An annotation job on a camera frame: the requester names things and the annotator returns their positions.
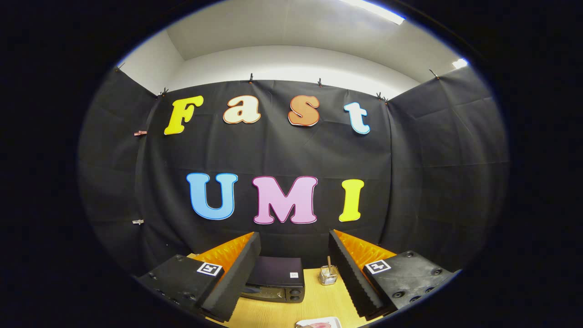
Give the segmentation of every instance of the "white label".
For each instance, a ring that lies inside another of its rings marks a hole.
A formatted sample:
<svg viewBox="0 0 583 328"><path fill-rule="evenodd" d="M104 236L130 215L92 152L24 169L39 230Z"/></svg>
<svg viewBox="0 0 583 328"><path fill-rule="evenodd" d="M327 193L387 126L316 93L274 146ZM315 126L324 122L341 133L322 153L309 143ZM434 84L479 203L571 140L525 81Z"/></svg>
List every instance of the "white label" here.
<svg viewBox="0 0 583 328"><path fill-rule="evenodd" d="M223 266L220 266L218 264L204 262L201 265L201 267L198 268L198 270L196 272L200 272L200 273L204 273L204 274L208 274L208 275L217 275L222 267Z"/></svg>
<svg viewBox="0 0 583 328"><path fill-rule="evenodd" d="M389 270L391 267L387 264L387 262L383 260L378 260L376 262L368 263L366 265L370 273L377 274L379 272L383 272L385 270Z"/></svg>

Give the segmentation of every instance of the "white plate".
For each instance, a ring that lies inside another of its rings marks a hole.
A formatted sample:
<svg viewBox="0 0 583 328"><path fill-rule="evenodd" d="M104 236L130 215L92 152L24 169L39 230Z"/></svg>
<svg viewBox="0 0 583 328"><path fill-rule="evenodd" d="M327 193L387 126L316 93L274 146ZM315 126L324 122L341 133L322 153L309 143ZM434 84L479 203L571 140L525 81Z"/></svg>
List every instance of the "white plate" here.
<svg viewBox="0 0 583 328"><path fill-rule="evenodd" d="M342 328L342 326L340 325L340 320L338 320L338 318L335 316L321 317L319 319L302 320L296 323L299 324L300 326L308 326L309 324L320 322L329 323L331 328Z"/></svg>

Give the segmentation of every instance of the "black curtain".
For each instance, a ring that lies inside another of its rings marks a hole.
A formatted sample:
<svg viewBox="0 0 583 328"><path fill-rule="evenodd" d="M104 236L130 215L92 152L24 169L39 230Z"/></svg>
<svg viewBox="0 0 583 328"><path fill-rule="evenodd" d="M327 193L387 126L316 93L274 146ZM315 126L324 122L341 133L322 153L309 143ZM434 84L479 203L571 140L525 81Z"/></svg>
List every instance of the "black curtain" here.
<svg viewBox="0 0 583 328"><path fill-rule="evenodd" d="M126 271L142 273L141 226L135 197L136 157L156 97L113 69L95 93L79 137L78 179L93 230Z"/></svg>
<svg viewBox="0 0 583 328"><path fill-rule="evenodd" d="M262 117L226 124L227 102L241 95L259 100ZM316 125L289 123L297 95L318 98ZM194 96L204 103L184 131L164 135L173 101ZM370 133L353 131L343 110L351 102L367 110ZM148 134L134 137L138 130ZM388 107L364 93L291 81L211 83L156 98L123 72L111 72L79 144L80 189L94 230L136 275L250 231L261 233L262 255L302 257L305 267L319 267L329 229L392 252L414 250L454 271L483 245L504 198L507 166L498 108L469 67L413 88ZM222 203L215 176L237 174L231 217L213 221L194 212L186 175L195 172L210 176L206 192L215 208ZM317 221L255 224L257 176L275 177L284 193L296 178L315 176ZM361 218L340 222L347 179L364 181ZM132 223L138 219L144 223Z"/></svg>
<svg viewBox="0 0 583 328"><path fill-rule="evenodd" d="M381 245L463 268L484 245L507 186L496 101L463 67L391 99L388 110L392 185Z"/></svg>
<svg viewBox="0 0 583 328"><path fill-rule="evenodd" d="M259 100L261 118L252 124L226 124L223 113L227 102L242 95ZM320 118L314 126L290 124L290 101L298 95L319 100ZM190 122L183 123L184 131L164 135L173 102L195 96L203 96L204 102L195 108ZM352 102L367 110L364 122L371 131L366 135L352 129L349 114L343 109ZM180 89L161 97L143 151L143 186L138 198L144 206L142 250L149 266L177 252L204 252L251 231L261 234L261 255L301 257L308 268L326 263L329 229L373 243L380 241L391 181L391 134L386 105L374 96L292 81L230 81ZM215 176L238 176L232 216L214 221L192 209L186 176L195 172L209 175L206 195L214 208L222 204ZM253 222L258 213L258 191L251 181L258 176L273 176L286 194L298 177L316 177L313 210L317 221ZM345 200L342 182L347 179L364 182L361 218L340 222Z"/></svg>

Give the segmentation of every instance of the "black border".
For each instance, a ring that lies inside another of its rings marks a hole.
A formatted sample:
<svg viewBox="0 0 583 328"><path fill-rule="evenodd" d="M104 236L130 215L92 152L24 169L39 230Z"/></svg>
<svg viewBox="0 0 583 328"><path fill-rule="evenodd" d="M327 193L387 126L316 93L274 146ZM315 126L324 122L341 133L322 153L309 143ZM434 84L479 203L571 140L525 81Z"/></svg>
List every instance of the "black border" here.
<svg viewBox="0 0 583 328"><path fill-rule="evenodd" d="M569 53L576 53L578 39L568 32L577 30L576 4L382 2L448 40L484 74L502 107L512 166L500 223L480 256L430 302L374 326L533 327L575 318L573 296L544 292L577 272L560 261L578 240L569 234L578 225L570 225L566 204L579 201L566 187L575 180L579 140L579 106L568 104L569 86L577 85ZM16 265L3 272L3 326L192 326L137 288L100 246L83 219L75 154L84 113L105 72L146 36L208 3L5 4L13 59L3 71L9 146L3 241ZM559 307L565 310L552 315Z"/></svg>

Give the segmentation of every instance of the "wooden table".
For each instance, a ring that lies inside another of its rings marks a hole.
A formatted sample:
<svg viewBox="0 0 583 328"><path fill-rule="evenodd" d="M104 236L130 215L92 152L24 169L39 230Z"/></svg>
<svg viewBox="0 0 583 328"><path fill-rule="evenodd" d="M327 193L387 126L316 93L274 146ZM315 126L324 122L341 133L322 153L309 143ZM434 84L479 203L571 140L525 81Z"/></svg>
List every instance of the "wooden table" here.
<svg viewBox="0 0 583 328"><path fill-rule="evenodd" d="M233 328L294 328L300 320L335 316L342 328L355 328L381 318L366 321L359 317L342 277L339 276L334 285L323 286L318 279L319 270L304 269L305 296L302 303L275 303L241 297L228 322L207 319Z"/></svg>

